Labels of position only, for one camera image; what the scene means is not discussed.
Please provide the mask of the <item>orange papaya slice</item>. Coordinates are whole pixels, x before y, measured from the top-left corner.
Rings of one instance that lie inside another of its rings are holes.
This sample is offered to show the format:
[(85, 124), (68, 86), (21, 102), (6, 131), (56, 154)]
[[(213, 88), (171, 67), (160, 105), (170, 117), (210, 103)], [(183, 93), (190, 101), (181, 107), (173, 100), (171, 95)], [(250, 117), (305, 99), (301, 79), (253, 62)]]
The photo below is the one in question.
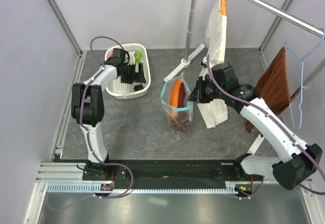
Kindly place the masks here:
[(181, 79), (176, 79), (175, 85), (173, 88), (172, 96), (170, 99), (170, 106), (175, 108), (183, 108), (184, 107), (184, 100), (186, 97), (186, 90), (184, 83)]

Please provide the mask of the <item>dark brown round fruit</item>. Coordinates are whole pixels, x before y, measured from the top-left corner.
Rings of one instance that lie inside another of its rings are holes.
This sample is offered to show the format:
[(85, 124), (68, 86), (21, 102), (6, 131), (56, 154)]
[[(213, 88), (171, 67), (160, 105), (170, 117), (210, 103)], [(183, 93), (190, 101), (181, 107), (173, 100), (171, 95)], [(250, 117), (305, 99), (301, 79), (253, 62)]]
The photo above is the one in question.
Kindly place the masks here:
[(142, 89), (144, 89), (143, 84), (138, 84), (134, 86), (134, 92), (140, 91)]

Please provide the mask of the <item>clear zip top bag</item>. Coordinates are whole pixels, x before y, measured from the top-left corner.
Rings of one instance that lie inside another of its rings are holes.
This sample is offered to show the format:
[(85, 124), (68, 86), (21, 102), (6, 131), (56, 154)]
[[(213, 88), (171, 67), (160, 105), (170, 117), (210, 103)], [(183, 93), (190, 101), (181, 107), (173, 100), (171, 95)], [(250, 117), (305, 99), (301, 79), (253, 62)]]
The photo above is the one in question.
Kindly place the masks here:
[(165, 82), (160, 93), (161, 106), (173, 136), (185, 138), (193, 122), (193, 102), (188, 101), (190, 89), (183, 74)]

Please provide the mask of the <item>red grape bunch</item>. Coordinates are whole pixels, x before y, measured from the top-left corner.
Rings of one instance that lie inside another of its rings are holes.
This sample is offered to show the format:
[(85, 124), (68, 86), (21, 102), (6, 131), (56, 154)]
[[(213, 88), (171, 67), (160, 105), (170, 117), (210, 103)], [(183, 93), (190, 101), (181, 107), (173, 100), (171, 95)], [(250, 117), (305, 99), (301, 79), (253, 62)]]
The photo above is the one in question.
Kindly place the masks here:
[(186, 115), (178, 115), (170, 120), (170, 127), (176, 132), (186, 133), (191, 126), (191, 120)]

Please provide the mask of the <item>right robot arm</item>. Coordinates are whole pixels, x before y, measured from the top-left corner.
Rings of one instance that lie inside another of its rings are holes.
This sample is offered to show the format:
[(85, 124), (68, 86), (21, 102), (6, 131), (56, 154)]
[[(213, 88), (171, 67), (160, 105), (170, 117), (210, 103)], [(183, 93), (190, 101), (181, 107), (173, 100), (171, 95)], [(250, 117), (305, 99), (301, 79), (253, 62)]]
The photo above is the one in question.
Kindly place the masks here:
[(319, 166), (322, 149), (309, 145), (295, 135), (269, 108), (250, 84), (240, 84), (233, 67), (221, 63), (207, 66), (207, 74), (199, 76), (188, 101), (207, 104), (220, 99), (251, 122), (272, 145), (277, 157), (261, 157), (247, 153), (233, 166), (233, 176), (244, 180), (249, 175), (275, 179), (282, 187), (292, 190), (303, 181), (324, 171)]

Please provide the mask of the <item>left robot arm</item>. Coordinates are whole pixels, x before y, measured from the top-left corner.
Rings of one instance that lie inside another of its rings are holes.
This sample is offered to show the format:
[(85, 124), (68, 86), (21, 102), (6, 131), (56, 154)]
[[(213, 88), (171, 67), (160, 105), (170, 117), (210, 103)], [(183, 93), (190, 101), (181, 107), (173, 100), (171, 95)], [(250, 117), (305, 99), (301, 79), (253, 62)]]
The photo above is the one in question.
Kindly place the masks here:
[(151, 78), (143, 46), (130, 44), (126, 48), (110, 48), (93, 76), (83, 83), (73, 84), (71, 116), (80, 126), (88, 150), (83, 180), (106, 181), (114, 172), (104, 146), (101, 123), (105, 115), (103, 92), (115, 82), (133, 87), (130, 93), (114, 93), (116, 98), (132, 99), (147, 92)]

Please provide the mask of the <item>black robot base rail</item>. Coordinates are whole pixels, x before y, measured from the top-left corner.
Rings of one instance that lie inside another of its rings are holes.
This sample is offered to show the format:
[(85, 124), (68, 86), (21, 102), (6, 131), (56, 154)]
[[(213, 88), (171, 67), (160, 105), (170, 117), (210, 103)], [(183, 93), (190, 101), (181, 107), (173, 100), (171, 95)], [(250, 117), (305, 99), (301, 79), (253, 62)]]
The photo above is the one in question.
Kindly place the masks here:
[(113, 181), (117, 188), (222, 188), (226, 182), (258, 182), (235, 159), (112, 160), (110, 166), (86, 162), (83, 180)]

